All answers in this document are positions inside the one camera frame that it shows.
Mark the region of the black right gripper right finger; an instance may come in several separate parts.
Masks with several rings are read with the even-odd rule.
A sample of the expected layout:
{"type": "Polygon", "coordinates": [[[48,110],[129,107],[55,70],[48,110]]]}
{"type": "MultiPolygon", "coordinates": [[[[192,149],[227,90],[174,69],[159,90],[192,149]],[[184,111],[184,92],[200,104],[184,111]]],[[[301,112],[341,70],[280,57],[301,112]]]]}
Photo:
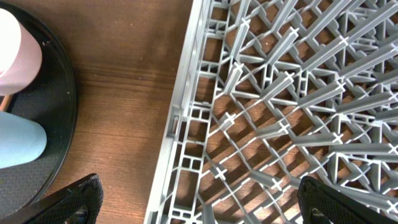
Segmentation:
{"type": "Polygon", "coordinates": [[[301,180],[297,198],[304,224],[397,223],[310,176],[301,180]]]}

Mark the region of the pink bowl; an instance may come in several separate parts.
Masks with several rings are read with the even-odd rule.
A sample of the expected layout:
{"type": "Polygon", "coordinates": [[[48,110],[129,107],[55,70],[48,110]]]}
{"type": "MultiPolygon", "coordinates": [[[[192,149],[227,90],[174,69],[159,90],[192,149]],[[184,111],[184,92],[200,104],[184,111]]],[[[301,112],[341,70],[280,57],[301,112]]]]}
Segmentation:
{"type": "Polygon", "coordinates": [[[1,95],[29,86],[41,65],[39,43],[11,12],[1,9],[1,95]]]}

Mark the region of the light blue cup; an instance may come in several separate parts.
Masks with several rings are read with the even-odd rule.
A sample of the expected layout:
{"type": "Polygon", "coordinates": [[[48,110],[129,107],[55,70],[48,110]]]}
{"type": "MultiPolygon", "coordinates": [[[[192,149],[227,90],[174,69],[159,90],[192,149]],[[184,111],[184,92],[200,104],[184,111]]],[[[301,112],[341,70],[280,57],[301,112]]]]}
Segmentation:
{"type": "Polygon", "coordinates": [[[1,168],[32,162],[45,151],[47,135],[34,121],[1,112],[1,168]]]}

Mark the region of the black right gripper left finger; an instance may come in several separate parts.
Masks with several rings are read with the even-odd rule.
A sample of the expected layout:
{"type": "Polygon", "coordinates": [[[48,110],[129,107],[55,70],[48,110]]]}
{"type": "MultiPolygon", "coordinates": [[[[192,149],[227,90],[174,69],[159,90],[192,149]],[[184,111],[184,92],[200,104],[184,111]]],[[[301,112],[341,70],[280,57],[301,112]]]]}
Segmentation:
{"type": "Polygon", "coordinates": [[[104,192],[98,174],[89,174],[61,190],[1,219],[1,223],[95,224],[104,192]]]}

